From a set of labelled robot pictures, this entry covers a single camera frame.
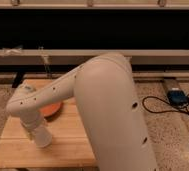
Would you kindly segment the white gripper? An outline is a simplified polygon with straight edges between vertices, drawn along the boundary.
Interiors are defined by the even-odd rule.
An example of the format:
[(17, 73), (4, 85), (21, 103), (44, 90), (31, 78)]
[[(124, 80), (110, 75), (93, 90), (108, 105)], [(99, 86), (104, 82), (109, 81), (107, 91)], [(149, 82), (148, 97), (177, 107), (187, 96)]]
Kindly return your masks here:
[(39, 127), (41, 124), (44, 123), (44, 118), (42, 116), (37, 117), (34, 121), (32, 122), (24, 122), (24, 121), (20, 121), (21, 126), (23, 127), (23, 130), (26, 133), (26, 136), (29, 139), (33, 139), (34, 136), (32, 134), (32, 132)]

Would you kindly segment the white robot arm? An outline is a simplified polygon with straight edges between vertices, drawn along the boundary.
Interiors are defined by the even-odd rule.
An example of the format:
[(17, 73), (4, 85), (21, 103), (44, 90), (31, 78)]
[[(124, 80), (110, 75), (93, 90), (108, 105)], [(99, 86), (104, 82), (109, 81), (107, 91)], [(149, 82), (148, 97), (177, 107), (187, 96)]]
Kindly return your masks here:
[(33, 128), (43, 106), (73, 97), (100, 171), (157, 171), (130, 62), (93, 57), (45, 87), (20, 85), (6, 110)]

